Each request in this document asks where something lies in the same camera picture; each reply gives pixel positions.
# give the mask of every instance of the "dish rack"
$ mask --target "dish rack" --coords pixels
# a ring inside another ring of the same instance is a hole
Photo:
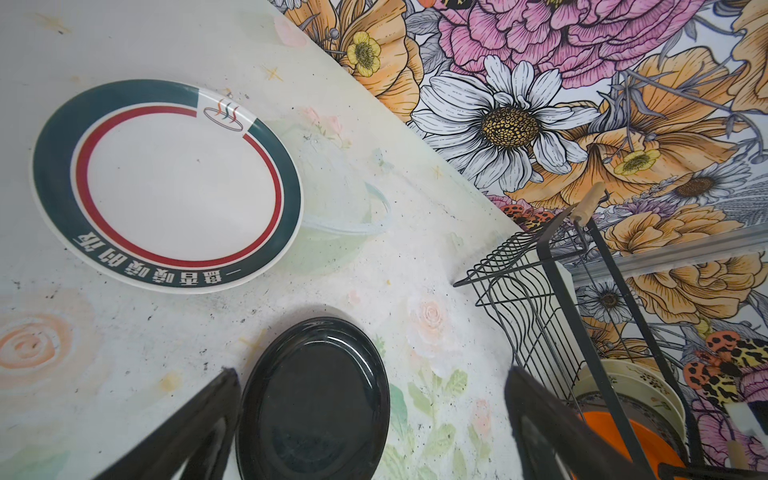
[[[694,469],[697,472],[702,468],[709,469],[704,465],[696,419],[684,401],[677,379],[616,267],[600,230],[591,219],[598,204],[609,197],[603,184],[595,185],[582,202],[563,210],[538,229],[522,231],[509,237],[468,270],[466,278],[454,283],[454,286],[472,285],[475,289],[478,297],[475,305],[482,307],[502,328],[512,347],[513,366],[523,368],[549,392],[579,413],[581,406],[573,388],[578,372],[587,366],[632,462],[646,468],[646,472],[652,472],[576,307],[576,299],[571,295],[573,286],[567,285],[561,274],[564,267],[559,262],[563,260],[576,260],[589,273],[587,254],[593,246],[596,247],[648,347],[645,351],[629,349],[624,340],[620,339],[626,351],[623,359],[638,363],[643,359],[655,360],[661,375],[684,406],[687,438],[683,441],[688,451],[688,458],[684,458],[686,466],[691,472]],[[699,478],[694,473],[686,476],[678,472],[676,476]]]

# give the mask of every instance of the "tabletop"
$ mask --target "tabletop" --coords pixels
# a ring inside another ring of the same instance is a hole
[[[452,287],[518,228],[266,0],[3,2],[0,62],[0,477],[90,478],[221,368],[244,382],[282,331],[328,315],[362,328],[386,365],[375,478],[520,477],[509,344],[472,288]],[[382,192],[391,222],[341,239],[303,227],[273,268],[219,293],[99,273],[46,227],[31,150],[69,98],[128,78],[219,92],[278,134],[315,129]],[[19,336],[35,340],[24,355]],[[239,478],[234,457],[225,478]]]

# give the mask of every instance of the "oval plate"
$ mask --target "oval plate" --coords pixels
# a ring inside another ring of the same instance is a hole
[[[237,431],[244,480],[373,477],[389,428],[389,384],[370,339],[315,318],[267,347],[248,379]]]
[[[54,233],[102,273],[206,293],[268,269],[298,232],[301,182],[280,140],[229,98],[126,80],[48,119],[33,191]]]

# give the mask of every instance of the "wooden utensil handle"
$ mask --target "wooden utensil handle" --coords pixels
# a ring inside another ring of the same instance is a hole
[[[576,208],[571,211],[571,220],[573,220],[573,222],[579,226],[583,227],[589,221],[589,219],[592,218],[592,215],[594,214],[595,209],[598,208],[598,204],[600,203],[600,199],[603,197],[604,192],[604,182],[597,182],[595,185],[592,185],[592,188],[589,189],[587,194],[584,195],[584,198],[582,198],[578,205],[576,205]]]

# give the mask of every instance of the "black plate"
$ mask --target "black plate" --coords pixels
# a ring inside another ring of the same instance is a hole
[[[389,428],[384,364],[360,329],[330,317],[280,335],[243,394],[237,464],[244,480],[373,477]]]

